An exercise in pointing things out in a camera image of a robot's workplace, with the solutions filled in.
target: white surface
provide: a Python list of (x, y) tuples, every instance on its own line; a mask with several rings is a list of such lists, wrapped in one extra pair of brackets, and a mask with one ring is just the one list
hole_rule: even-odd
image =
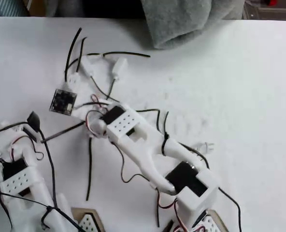
[[(139, 22), (0, 18), (0, 120), (20, 121), (34, 110), (46, 136), (78, 122), (48, 109), (79, 27), (80, 38), (88, 36), (86, 53), (127, 50), (152, 56), (127, 56), (128, 75), (112, 96), (135, 109), (169, 109), (167, 131), (179, 141), (215, 143), (208, 155), (211, 170), (240, 203), (244, 232), (286, 230), (286, 22), (222, 22), (178, 49), (147, 51), (149, 35)], [(107, 90), (109, 69), (103, 70), (95, 70), (95, 77)], [(156, 120), (154, 113), (144, 116)], [(71, 206), (96, 208), (109, 232), (157, 231), (156, 193), (140, 178), (121, 182), (121, 157), (107, 141), (93, 141), (89, 202), (85, 128), (50, 141), (49, 147), (57, 191)], [(48, 160), (39, 166), (51, 188)], [(136, 171), (126, 158), (125, 178)], [(169, 203), (162, 198), (162, 204)], [(214, 208), (230, 231), (238, 230), (230, 200), (219, 193)], [(160, 211), (161, 228), (172, 214)], [(0, 231), (9, 230), (0, 207)]]

